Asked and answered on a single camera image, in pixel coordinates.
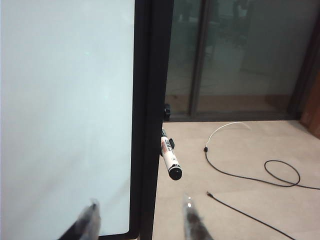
wire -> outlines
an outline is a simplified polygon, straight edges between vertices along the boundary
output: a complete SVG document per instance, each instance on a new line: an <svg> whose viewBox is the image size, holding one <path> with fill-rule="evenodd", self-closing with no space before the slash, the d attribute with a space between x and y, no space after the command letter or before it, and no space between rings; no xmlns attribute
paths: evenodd
<svg viewBox="0 0 320 240"><path fill-rule="evenodd" d="M270 181L266 181L266 180L262 180L262 179L258 179L258 178L254 178L254 177L248 177L248 176L241 176L241 175L236 175L236 174L232 174L232 173L229 173L229 172L226 172L226 171L222 171L220 169L218 169L216 166L214 166L212 164L212 162L210 162L209 158L208 158L208 144L212 138L212 136L218 132L220 129L222 128L225 128L229 125L232 125L232 124L243 124L244 126L246 126L248 129L252 130L251 127L249 127L247 124L245 124L244 122L241 122L241 121L235 121L235 122L230 122L228 124L225 124L219 128L217 128L215 131L213 131L211 133L211 135L209 136L208 138L208 141L206 142L205 144L205 148L204 148L204 152L205 152L205 159L207 160L207 162L211 165L211 167L213 167L215 170L217 170L218 172L222 173L222 174L225 174L225 175L228 175L228 176L232 176L232 177L236 177L236 178L241 178L241 179L248 179L248 180L253 180L253 181L257 181L257 182L261 182L261 183L265 183L265 184L270 184L270 185L274 185L274 186L278 186L278 187L284 187L284 188L290 188L290 187L293 187L293 186L298 186L298 187L301 187L301 188L306 188L306 189L314 189L314 190L320 190L320 187L313 187L313 186L306 186L306 185L301 185L299 184L300 183L300 180L301 180L301 176L300 176L300 173L298 172L298 170L296 168L294 168L292 165L290 165L289 163L285 162L285 161L281 161L281 160L268 160L264 163L264 169L265 171L271 175L272 177L274 177L275 179L278 179L279 181L281 182L284 182L284 183L287 183L289 185L284 185L284 184L278 184L278 183L274 183L274 182L270 182ZM287 181L287 180L284 180L280 177L277 177L275 176L273 173L271 173L268 168L267 168L267 164L268 163L281 163L281 164L285 164L287 166L289 166L290 168L292 168L295 173L297 174L298 176L298 180L296 182L291 182L291 181Z"/></svg>
<svg viewBox="0 0 320 240"><path fill-rule="evenodd" d="M297 170L296 168L294 168L292 165L290 165L289 163L287 163L287 162L285 162L285 161L281 161L281 160L268 160L268 161L266 161L266 162L264 163L264 169L265 169L265 171L266 171L269 175L271 175L271 176L274 177L275 179L277 179L277 180L279 180L279 181L281 181L281 182L287 183L287 184L289 184L289 185L278 184L278 183L274 183L274 182L262 180L262 179L259 179L259 178L254 178L254 177L236 175L236 174L232 174L232 173L229 173L229 172L226 172L226 171L222 171L222 170L218 169L217 167L215 167L215 166L212 164L212 162L210 162L210 160L208 159L208 144L209 144L212 136L213 136L216 132L218 132L220 129L225 128L225 127L227 127L227 126L229 126L229 125L232 125L232 124L242 124L242 125L246 126L248 129L252 130L251 127L249 127L249 126L248 126L247 124L245 124L244 122L235 121L235 122L230 122L230 123L228 123L228 124L225 124L225 125L217 128L215 131L213 131L213 132L211 133L211 135L209 136L208 141L206 142L205 147L204 147L205 159L206 159L207 162L211 165L211 167L213 167L213 168L214 168L215 170L217 170L218 172L220 172L220 173L222 173L222 174L225 174L225 175L228 175L228 176L231 176L231 177L253 180L253 181L260 182L260 183L270 184L270 185L274 185L274 186L278 186L278 187L290 188L290 187L298 186L298 187L306 188L306 189L320 190L320 187L313 187L313 186L306 186L306 185L301 185L301 184L299 184L299 183L300 183L300 180L301 180L301 176L300 176L300 173L298 172L298 170ZM278 176L275 176L273 173L271 173L271 172L268 170L268 168L267 168L267 164L268 164L268 163L275 163L275 162L276 162L276 163L285 164L285 165L289 166L290 168L292 168L292 169L295 171L295 173L297 174L298 180L297 180L296 182L287 181L287 180L284 180L284 179L282 179L282 178L280 178L280 177L278 177ZM232 210L234 210L234 211L236 211L236 212L238 212L238 213L241 213L241 214L243 214L243 215L245 215L245 216L247 216L247 217L249 217L249 218L257 221L257 222L259 222L259 223L261 223L261 224L263 224L263 225L265 225L265 226L267 226L267 227L269 227L269 228L277 231L278 233L283 234L284 236L288 237L289 239L296 240L295 238L293 238L293 237L289 236L288 234L284 233L283 231L281 231L281 230L279 230L279 229L277 229L277 228L275 228L275 227L273 227L273 226L271 226L271 225L269 225L269 224L267 224L267 223L265 223L265 222L263 222L263 221L255 218L255 217L253 217L253 216L250 216L249 214L246 214L246 213L244 213L244 212L242 212L242 211L240 211L240 210L238 210L238 209L236 209L236 208L234 208L234 207L232 207L232 206L230 206L230 205L228 205L228 204L220 201L219 199L215 198L210 192L207 191L206 194L207 194L209 197L211 197L211 198L213 198L214 200L216 200L217 202L219 202L219 203L227 206L228 208L231 208Z"/></svg>
<svg viewBox="0 0 320 240"><path fill-rule="evenodd" d="M246 213L243 212L243 211L240 211L240 210L238 210L238 209L236 209L236 208L234 208L234 207L232 207L232 206L224 203L223 201L220 201L219 199L217 199L216 197L214 197L210 192L207 191L206 194L207 194L209 197L211 197L211 198L213 198L214 200L216 200L217 202L219 202L219 203L227 206L228 208L231 208L232 210L235 210L235 211L237 211L238 213L241 213L241 214L243 214L243 215L245 215L245 216L247 216L247 217L249 217L249 218L251 218L251 219L253 219L253 220L255 220L255 221L257 221L257 222L259 222L259 223L261 223L261 224L263 224L263 225L266 225L267 227L269 227L269 228L277 231L278 233L281 233L281 234L285 235L285 236L288 237L289 239L296 240L296 239L293 238L292 236L289 236L288 234L286 234L286 233L284 233L283 231L275 228L274 226L271 226L271 225L269 225L269 224L267 224L267 223L265 223L265 222L263 222L263 221L255 218L255 217L253 217L253 216L250 216L249 214L246 214Z"/></svg>
<svg viewBox="0 0 320 240"><path fill-rule="evenodd" d="M227 127L227 126L229 126L229 125L232 125L232 124L243 124L243 125L245 125L248 129L252 130L251 127L249 127L247 124L245 124L245 123L242 122L242 121L234 121L234 122L227 123L227 124L225 124L225 125L217 128L216 130L214 130L214 131L211 133L211 135L210 135L209 138L208 138L208 141L207 141L206 144L205 144L205 147L206 147L206 148L208 147L208 144L209 144L212 136L213 136L216 132L218 132L220 129L223 129L223 128L225 128L225 127Z"/></svg>

floor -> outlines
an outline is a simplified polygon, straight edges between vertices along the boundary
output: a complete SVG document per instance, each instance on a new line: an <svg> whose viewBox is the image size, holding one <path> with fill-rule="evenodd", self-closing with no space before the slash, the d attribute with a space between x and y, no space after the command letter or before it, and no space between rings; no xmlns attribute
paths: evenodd
<svg viewBox="0 0 320 240"><path fill-rule="evenodd" d="M223 175L209 166L204 146L212 131L224 122L165 123L174 139L182 179L169 178L159 162L153 240L183 240L184 193L191 196L204 224L215 240L284 240L285 236L243 216L206 195L210 191L232 205L299 240L320 239L320 191L301 187L276 187ZM274 181L264 170L270 159L286 161L301 174L301 184L320 187L320 140L297 121L247 122L218 132L208 145L209 159L229 173ZM289 181L292 170L278 163L269 169Z"/></svg>

